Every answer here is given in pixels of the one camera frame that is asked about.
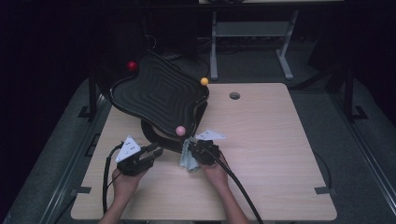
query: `table top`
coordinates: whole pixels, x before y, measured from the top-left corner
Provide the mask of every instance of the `table top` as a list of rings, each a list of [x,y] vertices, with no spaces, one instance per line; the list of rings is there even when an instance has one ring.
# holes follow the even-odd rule
[[[225,134],[215,140],[231,169],[244,186],[264,220],[333,220],[336,211],[325,187],[304,128],[283,84],[209,84],[208,107],[197,133],[206,129]],[[230,98],[238,92],[240,99]],[[149,144],[140,120],[112,108],[92,156],[71,215],[99,219],[106,157],[114,146],[131,135],[142,146]],[[115,166],[113,155],[112,171]],[[224,220],[221,202],[201,170],[187,172],[178,165],[180,154],[165,150],[142,178],[122,218],[135,220]],[[251,220],[255,216],[233,180],[231,189]],[[108,191],[110,206],[113,190]]]

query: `hole in table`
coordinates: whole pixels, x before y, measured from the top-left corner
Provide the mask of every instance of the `hole in table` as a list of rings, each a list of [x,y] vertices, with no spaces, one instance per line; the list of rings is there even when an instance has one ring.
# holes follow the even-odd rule
[[[238,92],[233,91],[230,93],[230,98],[233,100],[238,100],[239,98],[241,98],[241,95]]]

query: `wavy black tray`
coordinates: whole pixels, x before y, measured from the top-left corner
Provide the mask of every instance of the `wavy black tray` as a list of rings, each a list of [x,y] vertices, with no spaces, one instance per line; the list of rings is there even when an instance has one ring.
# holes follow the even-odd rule
[[[117,109],[177,141],[195,134],[208,97],[209,89],[200,79],[153,53],[142,56],[137,75],[120,80],[109,92],[110,102]],[[178,126],[186,129],[182,137],[176,134]]]

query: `hand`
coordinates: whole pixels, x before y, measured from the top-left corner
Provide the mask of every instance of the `hand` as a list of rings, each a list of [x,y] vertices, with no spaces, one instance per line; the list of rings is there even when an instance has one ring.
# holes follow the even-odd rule
[[[125,201],[128,203],[132,195],[137,189],[140,179],[145,175],[148,170],[136,176],[123,175],[119,169],[115,169],[112,174],[113,189],[114,189],[114,202]]]
[[[140,179],[148,170],[136,176],[123,175],[119,169],[115,169],[112,174],[114,200],[99,223],[117,224],[119,223],[122,212],[131,200],[132,195],[137,189]]]
[[[222,163],[227,164],[221,153],[219,159]],[[228,188],[228,175],[217,162],[212,165],[203,165],[201,163],[199,165],[204,171],[206,179],[216,190]]]
[[[220,153],[220,161],[227,165],[223,155]],[[218,192],[224,207],[225,216],[230,224],[248,224],[248,218],[242,211],[238,201],[233,196],[233,192],[228,185],[228,174],[224,169],[215,162],[212,165],[203,165],[200,163],[202,170],[209,183]]]

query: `black controller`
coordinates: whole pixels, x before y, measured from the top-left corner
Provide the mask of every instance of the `black controller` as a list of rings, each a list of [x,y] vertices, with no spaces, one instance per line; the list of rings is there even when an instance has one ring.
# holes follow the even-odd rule
[[[191,142],[189,151],[191,151],[191,155],[203,165],[211,165],[215,163],[215,158],[220,158],[219,146],[213,145],[212,140],[198,140],[196,143]]]
[[[140,160],[140,156],[143,153],[153,151],[152,155],[147,156]],[[148,147],[141,147],[140,151],[135,153],[133,156],[117,163],[117,168],[122,172],[123,175],[135,176],[152,167],[156,158],[163,154],[163,148],[158,148],[157,143],[153,143]]]

